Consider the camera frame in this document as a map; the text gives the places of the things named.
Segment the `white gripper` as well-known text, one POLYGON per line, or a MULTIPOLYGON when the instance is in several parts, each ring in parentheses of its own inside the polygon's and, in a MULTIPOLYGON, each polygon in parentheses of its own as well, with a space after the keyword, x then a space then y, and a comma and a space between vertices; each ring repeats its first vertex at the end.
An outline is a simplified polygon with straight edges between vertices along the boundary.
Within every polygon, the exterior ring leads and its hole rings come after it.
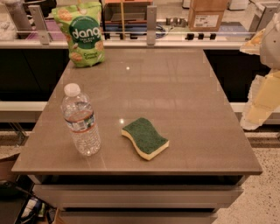
POLYGON ((245 130, 262 126, 280 106, 280 12, 240 47, 242 53, 259 55, 261 62, 272 70, 265 76, 257 75, 248 92, 248 101, 241 114, 240 125, 245 130))

